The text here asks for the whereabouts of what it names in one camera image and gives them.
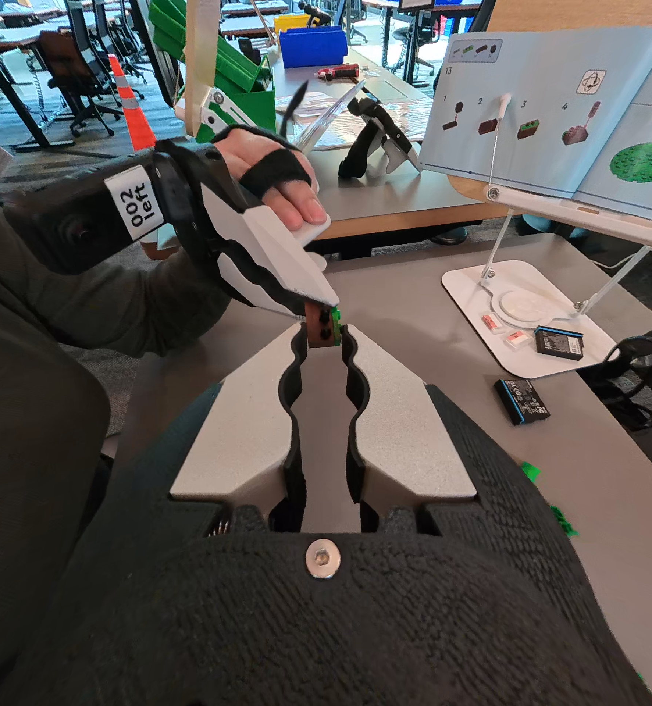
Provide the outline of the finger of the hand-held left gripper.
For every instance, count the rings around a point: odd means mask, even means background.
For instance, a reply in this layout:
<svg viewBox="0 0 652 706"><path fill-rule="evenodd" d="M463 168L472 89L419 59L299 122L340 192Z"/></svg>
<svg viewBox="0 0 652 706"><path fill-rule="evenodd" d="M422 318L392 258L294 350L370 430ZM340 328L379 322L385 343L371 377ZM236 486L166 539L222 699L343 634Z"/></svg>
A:
<svg viewBox="0 0 652 706"><path fill-rule="evenodd" d="M254 263L250 257L238 257L247 272L227 254L220 253L217 266L223 281L249 305L289 318L305 321L304 298L284 287L275 272Z"/></svg>
<svg viewBox="0 0 652 706"><path fill-rule="evenodd" d="M277 274L287 289L297 292L304 302L337 306L339 297L321 269L271 208L262 205L239 213L201 185L204 208L221 240L220 253L227 253L239 269L247 272L238 257L250 259Z"/></svg>

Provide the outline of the brown and green brick assembly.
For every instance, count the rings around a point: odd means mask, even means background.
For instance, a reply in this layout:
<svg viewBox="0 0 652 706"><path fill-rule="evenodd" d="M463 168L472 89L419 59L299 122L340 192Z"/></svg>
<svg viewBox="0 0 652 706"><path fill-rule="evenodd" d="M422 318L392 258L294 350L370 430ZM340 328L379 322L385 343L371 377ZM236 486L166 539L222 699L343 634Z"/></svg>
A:
<svg viewBox="0 0 652 706"><path fill-rule="evenodd" d="M341 345L341 313L337 306L305 302L304 313L310 349Z"/></svg>

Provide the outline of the person's left forearm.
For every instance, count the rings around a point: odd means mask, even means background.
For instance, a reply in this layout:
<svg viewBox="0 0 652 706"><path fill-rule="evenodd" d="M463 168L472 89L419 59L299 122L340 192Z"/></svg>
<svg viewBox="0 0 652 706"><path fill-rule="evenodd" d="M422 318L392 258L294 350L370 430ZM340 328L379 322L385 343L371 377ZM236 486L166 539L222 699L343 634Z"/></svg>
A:
<svg viewBox="0 0 652 706"><path fill-rule="evenodd" d="M230 300L184 251L153 270L102 263L81 275L55 274L0 209L0 303L65 345L163 356L199 339Z"/></svg>

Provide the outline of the wood-edged neighbouring desk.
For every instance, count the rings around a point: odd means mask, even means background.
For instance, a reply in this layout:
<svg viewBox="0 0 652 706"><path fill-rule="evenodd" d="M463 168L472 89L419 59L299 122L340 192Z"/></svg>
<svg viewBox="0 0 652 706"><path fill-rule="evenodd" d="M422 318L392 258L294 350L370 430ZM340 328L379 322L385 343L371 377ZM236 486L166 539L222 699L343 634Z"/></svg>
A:
<svg viewBox="0 0 652 706"><path fill-rule="evenodd" d="M394 98L417 100L425 95L386 69L374 65L352 48L346 62L367 66L365 86L381 100ZM348 82L324 84L315 78L318 67L285 68L281 58L273 63L277 97L287 97L309 80L310 90L338 98L348 90ZM410 163L402 164L391 174L385 173L386 160L379 149L369 158L366 175L360 180L340 181L338 169L348 150L312 152L309 160L320 185L319 198L331 217L331 226L312 246L335 246L346 239L346 247L366 247L370 235L385 232L404 234L413 229L465 224L488 218L504 217L507 209L479 203L458 193L447 175L418 172Z"/></svg>

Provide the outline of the dark wooden desk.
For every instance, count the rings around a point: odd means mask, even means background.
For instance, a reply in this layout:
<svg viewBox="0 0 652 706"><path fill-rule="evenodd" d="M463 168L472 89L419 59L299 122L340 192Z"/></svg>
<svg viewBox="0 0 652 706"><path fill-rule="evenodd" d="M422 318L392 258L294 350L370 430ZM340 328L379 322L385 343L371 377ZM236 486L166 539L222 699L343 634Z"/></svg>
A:
<svg viewBox="0 0 652 706"><path fill-rule="evenodd" d="M15 49L35 49L41 32L42 30L39 29L38 25L32 28L20 28L6 31L3 34L3 39L0 39L0 57ZM30 111L26 108L25 104L13 88L11 80L5 77L1 68L0 89L30 133L30 139L27 142L12 146L15 152L32 153L75 146L74 140L48 140L43 129L38 123L35 122Z"/></svg>

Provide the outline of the person's left hand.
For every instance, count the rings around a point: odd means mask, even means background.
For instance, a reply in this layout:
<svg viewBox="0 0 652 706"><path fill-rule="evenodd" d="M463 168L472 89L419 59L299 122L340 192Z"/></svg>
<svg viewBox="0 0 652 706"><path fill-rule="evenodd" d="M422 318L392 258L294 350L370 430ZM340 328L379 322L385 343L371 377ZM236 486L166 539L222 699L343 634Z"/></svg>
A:
<svg viewBox="0 0 652 706"><path fill-rule="evenodd" d="M262 164L262 170L268 167L283 166L291 163L289 154L300 164L308 180L302 179L279 181L270 189L260 187L252 190L270 207L286 227L295 232L304 223L322 225L327 214L317 196L317 179L312 164L302 154L275 136L235 127L220 133L213 144L216 146L228 167L231 176L248 188L254 183L255 170Z"/></svg>

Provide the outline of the black battery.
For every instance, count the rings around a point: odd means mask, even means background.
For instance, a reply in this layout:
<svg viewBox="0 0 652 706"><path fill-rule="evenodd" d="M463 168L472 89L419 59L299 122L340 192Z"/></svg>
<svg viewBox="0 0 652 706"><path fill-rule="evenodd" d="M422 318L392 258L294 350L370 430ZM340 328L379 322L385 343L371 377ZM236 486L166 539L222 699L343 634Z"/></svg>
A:
<svg viewBox="0 0 652 706"><path fill-rule="evenodd" d="M538 326L534 341L537 353L542 355L573 361L584 357L584 335L580 332Z"/></svg>
<svg viewBox="0 0 652 706"><path fill-rule="evenodd" d="M499 379L493 389L515 426L533 424L551 415L531 382L526 379Z"/></svg>

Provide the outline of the clear plastic sheet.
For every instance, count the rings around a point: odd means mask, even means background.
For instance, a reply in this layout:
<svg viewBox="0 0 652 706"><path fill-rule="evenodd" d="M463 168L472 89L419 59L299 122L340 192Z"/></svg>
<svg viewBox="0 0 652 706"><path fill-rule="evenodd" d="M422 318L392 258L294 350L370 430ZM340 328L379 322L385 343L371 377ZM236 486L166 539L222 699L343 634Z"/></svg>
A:
<svg viewBox="0 0 652 706"><path fill-rule="evenodd" d="M357 93L364 88L365 83L365 79L357 82L347 93L339 97L319 119L306 128L298 140L295 141L295 149L303 154L311 152L317 145L319 139L324 135L327 129L330 128L333 121L347 108L348 103L355 98Z"/></svg>

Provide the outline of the orange traffic cone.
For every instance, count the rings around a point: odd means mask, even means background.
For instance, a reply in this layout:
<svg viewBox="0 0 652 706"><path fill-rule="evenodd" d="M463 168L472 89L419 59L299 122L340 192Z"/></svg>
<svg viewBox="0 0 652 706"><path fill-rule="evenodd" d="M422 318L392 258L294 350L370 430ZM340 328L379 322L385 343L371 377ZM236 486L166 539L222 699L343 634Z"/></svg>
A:
<svg viewBox="0 0 652 706"><path fill-rule="evenodd" d="M133 149L139 152L154 147L156 144L154 132L149 126L142 108L139 106L135 93L127 82L118 58L114 54L109 53L108 61L120 97Z"/></svg>

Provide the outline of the wood and white book stand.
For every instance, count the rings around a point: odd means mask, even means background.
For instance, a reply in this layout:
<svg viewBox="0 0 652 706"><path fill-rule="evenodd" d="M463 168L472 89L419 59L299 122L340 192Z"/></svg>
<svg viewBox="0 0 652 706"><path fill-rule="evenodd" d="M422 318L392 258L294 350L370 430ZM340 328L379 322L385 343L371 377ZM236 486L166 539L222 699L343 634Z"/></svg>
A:
<svg viewBox="0 0 652 706"><path fill-rule="evenodd" d="M468 191L470 199L504 206L505 224L485 265L451 270L442 276L442 285L480 335L499 364L509 373L522 378L541 378L611 360L613 339L589 316L600 299L652 249L652 220L592 206L572 199L546 197L506 186L493 186L491 181L478 181L447 175L460 193ZM560 224L641 245L620 271L595 295L573 302L532 264L523 260L494 262L511 217L520 212L538 215ZM481 322L485 313L495 313L508 331L491 334ZM534 330L548 326L584 335L584 357L579 361L537 353ZM505 336L517 330L529 332L533 342L515 351L505 345Z"/></svg>

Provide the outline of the idle gripper with black grip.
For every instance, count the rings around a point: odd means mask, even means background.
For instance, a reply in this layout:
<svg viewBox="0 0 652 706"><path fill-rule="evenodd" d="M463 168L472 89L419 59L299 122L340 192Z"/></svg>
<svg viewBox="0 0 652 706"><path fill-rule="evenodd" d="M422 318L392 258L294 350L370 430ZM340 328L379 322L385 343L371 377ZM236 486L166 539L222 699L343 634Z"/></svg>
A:
<svg viewBox="0 0 652 706"><path fill-rule="evenodd" d="M347 104L348 111L363 119L365 127L339 165L340 179L360 179L367 169L367 161L379 147L387 156L385 172L391 174L401 164L411 163L418 167L418 153L383 104L371 98L353 98Z"/></svg>

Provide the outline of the black office chair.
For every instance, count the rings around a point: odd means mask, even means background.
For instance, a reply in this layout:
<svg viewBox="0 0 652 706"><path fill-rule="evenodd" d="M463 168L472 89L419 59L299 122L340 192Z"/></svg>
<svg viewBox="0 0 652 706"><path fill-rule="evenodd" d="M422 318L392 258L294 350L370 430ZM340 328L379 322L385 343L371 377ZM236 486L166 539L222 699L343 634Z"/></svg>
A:
<svg viewBox="0 0 652 706"><path fill-rule="evenodd" d="M407 23L403 29L404 56L393 71L402 67L402 79L410 85L427 85L418 81L419 49L446 37L449 19L443 13L446 1L399 1L397 18Z"/></svg>
<svg viewBox="0 0 652 706"><path fill-rule="evenodd" d="M98 119L108 135L114 136L103 115L110 114L119 120L122 110L97 103L106 95L114 95L113 82L93 50L82 2L65 1L65 7L70 32L56 30L39 34L38 47L50 73L49 86L60 90L74 115L69 127L74 137L80 136L80 128L86 127L89 119Z"/></svg>

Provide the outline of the idle gripper with pale grip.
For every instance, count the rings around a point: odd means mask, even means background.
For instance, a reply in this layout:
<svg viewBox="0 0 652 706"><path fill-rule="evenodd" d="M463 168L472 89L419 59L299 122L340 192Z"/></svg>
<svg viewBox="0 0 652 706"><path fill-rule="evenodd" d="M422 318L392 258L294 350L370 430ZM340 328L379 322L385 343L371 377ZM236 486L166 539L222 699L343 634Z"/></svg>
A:
<svg viewBox="0 0 652 706"><path fill-rule="evenodd" d="M245 57L233 46L223 57L219 55L218 29L221 18L219 1L187 1L186 40L184 58L185 86L175 105L177 117L185 125L188 135L197 137L202 125L219 133L227 126L257 123L235 103L227 89L218 86L216 72L223 68L225 85L231 85L241 96L250 95L261 66Z"/></svg>

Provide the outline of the person's torso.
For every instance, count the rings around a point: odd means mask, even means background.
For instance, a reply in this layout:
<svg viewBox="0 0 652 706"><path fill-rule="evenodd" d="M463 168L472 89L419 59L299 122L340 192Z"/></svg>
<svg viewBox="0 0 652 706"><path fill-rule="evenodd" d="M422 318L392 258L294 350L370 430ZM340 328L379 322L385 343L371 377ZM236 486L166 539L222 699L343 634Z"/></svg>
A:
<svg viewBox="0 0 652 706"><path fill-rule="evenodd" d="M0 303L0 674L64 570L109 414L100 383Z"/></svg>

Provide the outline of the instruction booklet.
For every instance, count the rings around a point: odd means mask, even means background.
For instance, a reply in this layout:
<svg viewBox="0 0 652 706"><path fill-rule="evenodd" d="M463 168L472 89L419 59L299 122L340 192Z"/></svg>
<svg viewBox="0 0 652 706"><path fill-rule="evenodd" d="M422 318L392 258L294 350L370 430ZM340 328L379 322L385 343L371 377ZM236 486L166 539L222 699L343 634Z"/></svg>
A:
<svg viewBox="0 0 652 706"><path fill-rule="evenodd" d="M652 220L652 27L455 36L418 168Z"/></svg>

